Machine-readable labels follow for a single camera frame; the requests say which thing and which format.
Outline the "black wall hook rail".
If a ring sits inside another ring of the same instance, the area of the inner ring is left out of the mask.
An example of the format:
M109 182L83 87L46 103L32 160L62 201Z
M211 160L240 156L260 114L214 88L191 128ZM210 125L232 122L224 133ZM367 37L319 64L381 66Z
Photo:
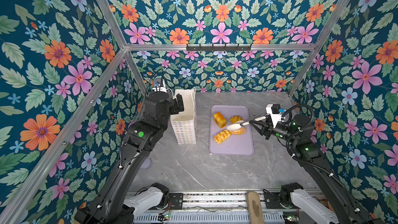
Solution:
M186 51L203 51L203 52L214 52L214 51L226 51L226 52L237 52L237 51L250 51L252 45L241 45L241 44L197 44L197 45L186 45Z

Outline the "braided golden bread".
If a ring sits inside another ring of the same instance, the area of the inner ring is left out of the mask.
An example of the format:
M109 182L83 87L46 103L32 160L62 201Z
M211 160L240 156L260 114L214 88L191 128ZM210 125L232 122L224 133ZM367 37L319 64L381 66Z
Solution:
M214 141L216 144L222 144L223 142L225 142L227 139L230 138L231 136L231 132L227 129L222 130L221 132L219 132L218 134L216 134L214 136Z

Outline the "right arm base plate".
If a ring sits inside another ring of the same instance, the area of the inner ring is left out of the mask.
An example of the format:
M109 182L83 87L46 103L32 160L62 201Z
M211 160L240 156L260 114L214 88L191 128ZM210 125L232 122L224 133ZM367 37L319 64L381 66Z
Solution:
M283 205L279 194L263 189L264 202L267 209L290 209L291 205Z

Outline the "lilac flat pad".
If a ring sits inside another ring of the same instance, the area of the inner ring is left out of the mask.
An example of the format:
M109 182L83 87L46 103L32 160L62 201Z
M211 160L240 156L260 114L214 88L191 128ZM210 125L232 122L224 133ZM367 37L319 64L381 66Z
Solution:
M141 170L148 170L152 165L152 160L150 158L146 158L142 163L140 169Z

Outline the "lilac rectangular tray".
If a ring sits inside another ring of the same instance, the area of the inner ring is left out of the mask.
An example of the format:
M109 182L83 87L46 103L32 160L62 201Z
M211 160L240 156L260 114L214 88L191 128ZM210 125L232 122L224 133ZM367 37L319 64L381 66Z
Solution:
M254 143L250 125L233 127L249 118L242 105L213 105L210 112L209 151L215 155L251 156Z

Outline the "round yellow ridged bun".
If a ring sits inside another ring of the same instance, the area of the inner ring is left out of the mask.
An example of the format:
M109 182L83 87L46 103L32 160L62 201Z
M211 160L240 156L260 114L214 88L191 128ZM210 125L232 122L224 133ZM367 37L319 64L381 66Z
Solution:
M230 123L234 124L236 122L243 121L241 116L235 115L230 118Z

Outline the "rectangular loaf bread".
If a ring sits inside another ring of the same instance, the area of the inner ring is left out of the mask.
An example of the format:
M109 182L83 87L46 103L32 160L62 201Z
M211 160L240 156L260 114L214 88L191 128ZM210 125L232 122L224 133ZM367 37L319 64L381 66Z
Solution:
M226 127L227 125L227 120L220 112L216 112L215 114L213 114L213 120L216 125L221 129Z

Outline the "white metal tongs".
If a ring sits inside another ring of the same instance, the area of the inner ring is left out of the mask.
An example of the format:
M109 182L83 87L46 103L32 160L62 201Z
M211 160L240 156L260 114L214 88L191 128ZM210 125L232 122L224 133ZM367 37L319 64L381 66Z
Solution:
M241 128L241 127L244 127L244 126L246 126L246 125L249 125L250 122L249 122L248 120L249 120L249 119L246 119L246 120L239 121L239 122L236 122L236 123L234 123L234 124L228 125L228 126L227 126L227 130L229 130L229 131L234 131L234 130L237 130L237 129Z

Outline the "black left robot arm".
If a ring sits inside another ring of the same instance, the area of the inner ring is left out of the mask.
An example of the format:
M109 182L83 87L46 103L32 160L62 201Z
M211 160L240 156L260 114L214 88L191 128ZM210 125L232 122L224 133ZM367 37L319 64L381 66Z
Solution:
M74 219L80 224L131 224L147 210L165 207L169 189L159 183L128 198L127 193L144 161L167 130L172 115L184 111L183 98L167 92L151 92L144 100L141 120L132 124L125 135L120 153L109 177L94 200L79 209Z

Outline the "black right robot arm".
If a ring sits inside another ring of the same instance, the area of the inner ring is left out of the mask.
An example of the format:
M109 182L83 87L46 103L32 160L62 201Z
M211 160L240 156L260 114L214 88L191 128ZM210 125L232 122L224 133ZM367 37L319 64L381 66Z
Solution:
M296 206L317 224L382 224L381 218L371 216L335 176L326 156L312 141L315 113L306 104L282 112L280 105L269 104L266 113L243 122L251 125L266 140L270 136L284 140L289 156L316 182L331 208L311 197L297 183L281 187L283 206Z

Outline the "white paper gift bag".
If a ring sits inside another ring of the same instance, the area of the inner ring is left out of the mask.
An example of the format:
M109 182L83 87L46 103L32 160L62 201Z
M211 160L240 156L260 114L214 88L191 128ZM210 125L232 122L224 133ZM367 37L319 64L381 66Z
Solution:
M181 94L184 103L184 111L182 113L171 116L171 124L174 130L177 143L195 144L196 139L196 101L195 89L176 89L175 95Z

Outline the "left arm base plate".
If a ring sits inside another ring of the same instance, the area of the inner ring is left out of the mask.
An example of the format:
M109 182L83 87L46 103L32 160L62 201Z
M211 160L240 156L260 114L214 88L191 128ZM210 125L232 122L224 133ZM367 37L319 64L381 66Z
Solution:
M160 203L155 206L155 208L163 211L169 209L181 210L183 205L183 197L183 193L168 193L162 197Z

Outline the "oval sesame bread roll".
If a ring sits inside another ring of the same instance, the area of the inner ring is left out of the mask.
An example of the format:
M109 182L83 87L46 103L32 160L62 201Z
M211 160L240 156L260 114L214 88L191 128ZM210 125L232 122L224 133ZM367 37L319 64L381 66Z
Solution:
M234 131L230 131L232 135L242 135L246 133L246 128L245 127L241 127L237 130Z

